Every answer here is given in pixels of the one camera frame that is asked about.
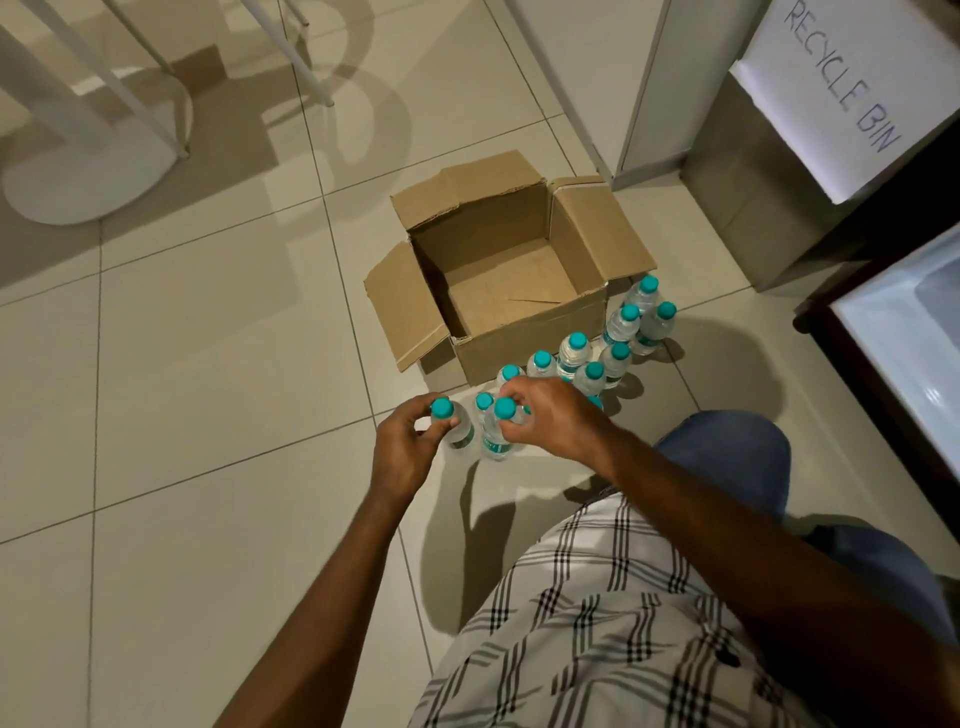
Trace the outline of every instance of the blue jeans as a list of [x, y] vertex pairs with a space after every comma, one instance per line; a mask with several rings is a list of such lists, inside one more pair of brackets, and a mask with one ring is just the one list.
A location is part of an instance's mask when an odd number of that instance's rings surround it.
[[[790, 488], [790, 443], [765, 417], [734, 410], [698, 412], [655, 448], [744, 505], [782, 521]], [[936, 640], [957, 647], [940, 584], [909, 546], [883, 531], [853, 525], [817, 526], [804, 540]]]

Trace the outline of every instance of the open cardboard box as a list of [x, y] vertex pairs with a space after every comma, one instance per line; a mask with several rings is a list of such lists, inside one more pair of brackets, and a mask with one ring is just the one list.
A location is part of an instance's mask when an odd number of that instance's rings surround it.
[[603, 331], [607, 284], [656, 267], [599, 177], [547, 183], [520, 152], [392, 197], [408, 237], [364, 285], [404, 371], [449, 339], [467, 382]]

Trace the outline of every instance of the white paper sign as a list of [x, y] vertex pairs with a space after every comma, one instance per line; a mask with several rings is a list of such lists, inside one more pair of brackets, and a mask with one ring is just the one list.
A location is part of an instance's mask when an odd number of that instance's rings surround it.
[[960, 109], [917, 0], [774, 0], [731, 72], [837, 205]]

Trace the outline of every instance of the plaid shirt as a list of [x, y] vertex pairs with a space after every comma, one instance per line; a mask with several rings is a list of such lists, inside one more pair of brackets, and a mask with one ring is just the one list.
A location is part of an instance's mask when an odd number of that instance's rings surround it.
[[617, 493], [520, 557], [438, 665], [410, 725], [829, 721], [770, 677], [730, 610]]

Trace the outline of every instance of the water bottle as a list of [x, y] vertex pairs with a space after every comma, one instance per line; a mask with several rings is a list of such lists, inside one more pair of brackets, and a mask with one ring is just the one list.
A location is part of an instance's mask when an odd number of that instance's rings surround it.
[[591, 361], [586, 367], [578, 369], [573, 376], [573, 386], [588, 397], [603, 392], [604, 387], [607, 386], [603, 364], [599, 361]]
[[670, 335], [677, 315], [677, 306], [664, 301], [657, 306], [653, 316], [647, 314], [640, 319], [640, 331], [631, 342], [631, 347], [640, 356], [646, 356], [657, 350], [660, 342]]
[[487, 410], [493, 407], [493, 395], [490, 392], [481, 392], [473, 398], [473, 404], [477, 408], [477, 414], [480, 416], [480, 422], [483, 422]]
[[516, 364], [508, 364], [499, 372], [496, 373], [496, 391], [499, 392], [500, 388], [503, 387], [508, 381], [513, 379], [515, 376], [520, 376], [520, 368]]
[[657, 299], [660, 297], [657, 292], [659, 287], [660, 281], [656, 276], [644, 276], [640, 283], [627, 291], [627, 298], [623, 303], [635, 305], [640, 309], [640, 316], [642, 316], [657, 307]]
[[600, 363], [607, 371], [607, 385], [604, 389], [612, 389], [620, 383], [620, 379], [627, 374], [627, 369], [630, 367], [630, 345], [624, 341], [618, 341], [606, 347], [600, 354]]
[[513, 443], [500, 431], [501, 420], [512, 420], [516, 417], [516, 402], [509, 397], [500, 397], [493, 407], [487, 410], [483, 419], [483, 447], [487, 455], [494, 460], [503, 460], [514, 448]]
[[630, 341], [639, 330], [640, 309], [632, 303], [625, 303], [611, 315], [607, 326], [603, 329], [603, 340], [608, 344]]
[[592, 351], [587, 343], [587, 335], [580, 331], [571, 333], [561, 342], [557, 354], [557, 374], [567, 381], [573, 379], [577, 370], [590, 361]]
[[557, 361], [553, 354], [540, 350], [527, 362], [527, 376], [556, 376]]
[[430, 405], [430, 419], [433, 422], [449, 420], [454, 415], [460, 419], [460, 423], [444, 435], [444, 442], [452, 449], [465, 448], [473, 439], [473, 422], [464, 406], [447, 397], [439, 397]]

